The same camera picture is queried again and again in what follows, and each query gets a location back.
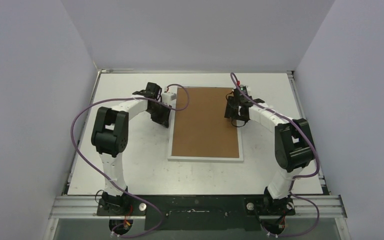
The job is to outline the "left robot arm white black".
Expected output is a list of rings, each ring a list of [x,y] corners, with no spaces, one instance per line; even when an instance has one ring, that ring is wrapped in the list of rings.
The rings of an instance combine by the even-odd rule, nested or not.
[[[103,165],[105,188],[101,204],[104,210],[121,216],[132,209],[133,198],[127,194],[128,186],[123,171],[123,152],[128,145],[130,120],[147,112],[153,122],[168,128],[171,103],[176,98],[175,93],[163,91],[156,83],[149,82],[145,89],[135,91],[119,104],[98,108],[91,144]]]

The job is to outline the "aluminium front rail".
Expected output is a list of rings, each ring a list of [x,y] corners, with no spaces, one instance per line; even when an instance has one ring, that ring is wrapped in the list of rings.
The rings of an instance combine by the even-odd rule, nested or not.
[[[339,195],[306,195],[304,197],[317,205],[321,218],[347,218],[347,213]],[[315,207],[308,201],[293,198],[295,215],[293,218],[312,218],[316,216]],[[58,196],[55,198],[51,219],[122,219],[123,216],[101,216],[97,214],[98,203],[95,197]]]

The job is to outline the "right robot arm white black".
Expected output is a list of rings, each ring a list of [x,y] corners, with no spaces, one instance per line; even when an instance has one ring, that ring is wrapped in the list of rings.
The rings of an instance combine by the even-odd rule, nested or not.
[[[280,215],[293,210],[291,190],[298,175],[315,159],[313,139],[306,119],[294,119],[276,112],[260,98],[252,99],[246,87],[233,89],[226,96],[224,116],[232,122],[253,121],[274,135],[274,156],[280,169],[264,190],[260,214]]]

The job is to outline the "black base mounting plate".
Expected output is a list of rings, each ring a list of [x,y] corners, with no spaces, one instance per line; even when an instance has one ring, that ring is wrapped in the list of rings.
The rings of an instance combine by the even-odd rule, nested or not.
[[[138,220],[146,231],[281,229],[285,217],[295,213],[290,197],[273,200],[267,194],[102,196],[96,210],[97,216],[110,218],[109,227],[120,235],[132,233]]]

